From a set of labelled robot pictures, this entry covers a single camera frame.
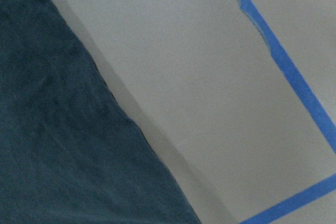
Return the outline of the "black graphic t-shirt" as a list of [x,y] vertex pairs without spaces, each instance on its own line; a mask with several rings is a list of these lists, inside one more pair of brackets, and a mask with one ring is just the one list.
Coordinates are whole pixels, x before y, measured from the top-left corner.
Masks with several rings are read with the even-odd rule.
[[1,223],[199,223],[51,0],[1,0]]

